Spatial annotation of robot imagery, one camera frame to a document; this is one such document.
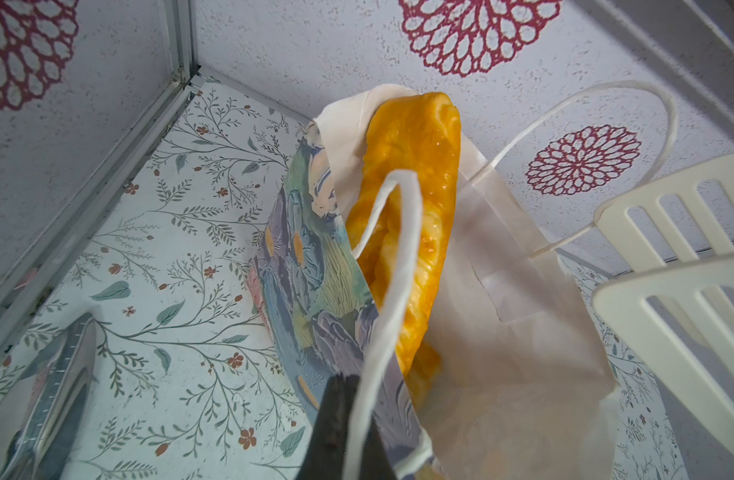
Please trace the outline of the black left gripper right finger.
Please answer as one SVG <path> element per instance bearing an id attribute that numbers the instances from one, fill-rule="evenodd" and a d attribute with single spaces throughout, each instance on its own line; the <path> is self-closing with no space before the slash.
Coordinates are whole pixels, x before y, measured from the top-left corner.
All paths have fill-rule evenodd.
<path id="1" fill-rule="evenodd" d="M 372 419 L 360 467 L 360 480 L 396 480 L 394 469 L 383 446 L 380 431 Z"/>

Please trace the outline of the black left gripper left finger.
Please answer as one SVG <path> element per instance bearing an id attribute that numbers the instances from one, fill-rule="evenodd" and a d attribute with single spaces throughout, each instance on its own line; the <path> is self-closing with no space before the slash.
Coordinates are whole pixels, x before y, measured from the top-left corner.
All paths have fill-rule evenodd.
<path id="1" fill-rule="evenodd" d="M 297 480 L 341 479 L 357 375 L 337 374 L 326 385 Z"/>

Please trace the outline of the floral paper gift bag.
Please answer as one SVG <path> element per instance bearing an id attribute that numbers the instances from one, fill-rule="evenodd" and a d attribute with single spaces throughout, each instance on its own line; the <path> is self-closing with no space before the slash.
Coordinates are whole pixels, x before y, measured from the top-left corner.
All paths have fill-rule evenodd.
<path id="1" fill-rule="evenodd" d="M 410 95 L 381 85 L 312 121 L 251 270 L 253 301 L 310 419 L 331 376 L 364 371 L 379 310 L 345 225 L 371 119 Z M 579 288 L 469 139 L 459 170 L 428 336 L 442 371 L 418 407 L 388 366 L 375 409 L 388 458 L 401 463 L 428 434 L 434 458 L 419 477 L 608 479 L 622 394 Z"/>

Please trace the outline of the white slotted tongs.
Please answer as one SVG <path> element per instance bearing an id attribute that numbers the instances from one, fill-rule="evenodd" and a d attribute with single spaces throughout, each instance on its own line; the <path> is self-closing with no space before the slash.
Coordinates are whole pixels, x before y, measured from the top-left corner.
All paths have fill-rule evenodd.
<path id="1" fill-rule="evenodd" d="M 600 206 L 597 228 L 633 272 L 600 287 L 596 312 L 734 455 L 734 400 L 649 300 L 658 298 L 734 378 L 734 244 L 699 192 L 715 180 L 734 207 L 734 154 L 638 187 Z"/>

